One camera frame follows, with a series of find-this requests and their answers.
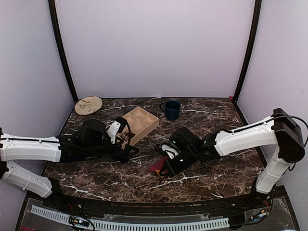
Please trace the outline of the brown argyle sock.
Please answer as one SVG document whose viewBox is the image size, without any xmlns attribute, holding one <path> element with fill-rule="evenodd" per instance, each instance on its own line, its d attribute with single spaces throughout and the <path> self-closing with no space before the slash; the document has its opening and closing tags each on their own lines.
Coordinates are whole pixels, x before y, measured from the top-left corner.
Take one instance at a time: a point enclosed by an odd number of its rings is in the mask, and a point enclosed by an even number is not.
<svg viewBox="0 0 308 231">
<path fill-rule="evenodd" d="M 131 139 L 131 133 L 127 130 L 120 135 L 120 138 L 123 141 L 128 142 Z"/>
</svg>

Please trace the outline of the purple striped sock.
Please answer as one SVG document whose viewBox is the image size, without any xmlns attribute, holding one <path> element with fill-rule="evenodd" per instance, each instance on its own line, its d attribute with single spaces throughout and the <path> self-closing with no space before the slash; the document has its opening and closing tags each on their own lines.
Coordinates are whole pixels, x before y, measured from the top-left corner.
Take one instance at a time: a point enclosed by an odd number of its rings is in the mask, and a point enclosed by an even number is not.
<svg viewBox="0 0 308 231">
<path fill-rule="evenodd" d="M 169 167 L 167 167 L 167 161 L 171 160 L 170 157 L 163 156 L 159 161 L 157 161 L 154 165 L 149 167 L 149 171 L 155 173 L 161 178 L 168 177 L 171 173 Z"/>
</svg>

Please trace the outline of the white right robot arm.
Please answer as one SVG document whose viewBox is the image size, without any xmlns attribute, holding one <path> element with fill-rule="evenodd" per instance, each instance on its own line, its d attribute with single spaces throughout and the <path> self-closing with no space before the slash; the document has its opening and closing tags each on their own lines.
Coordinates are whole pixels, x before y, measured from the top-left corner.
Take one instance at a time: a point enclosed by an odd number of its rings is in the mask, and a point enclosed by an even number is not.
<svg viewBox="0 0 308 231">
<path fill-rule="evenodd" d="M 263 172 L 257 177 L 253 191 L 268 194 L 276 182 L 305 156 L 307 139 L 303 139 L 297 116 L 283 109 L 250 125 L 206 134 L 203 139 L 186 127 L 177 129 L 166 143 L 155 150 L 163 156 L 150 169 L 161 177 L 173 177 L 197 161 L 220 159 L 232 153 L 267 145 L 275 151 Z"/>
</svg>

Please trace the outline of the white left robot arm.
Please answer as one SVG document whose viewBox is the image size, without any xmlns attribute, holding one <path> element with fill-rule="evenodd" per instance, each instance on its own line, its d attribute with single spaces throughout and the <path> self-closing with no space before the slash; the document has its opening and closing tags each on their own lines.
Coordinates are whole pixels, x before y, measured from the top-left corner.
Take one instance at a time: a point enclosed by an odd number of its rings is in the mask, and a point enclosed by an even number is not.
<svg viewBox="0 0 308 231">
<path fill-rule="evenodd" d="M 37 175 L 16 161 L 73 163 L 109 157 L 126 163 L 139 151 L 130 144 L 130 139 L 124 141 L 118 137 L 126 128 L 130 129 L 128 121 L 118 117 L 109 126 L 97 119 L 85 121 L 67 137 L 31 138 L 1 133 L 0 179 L 42 198 L 61 197 L 63 193 L 57 180 Z"/>
</svg>

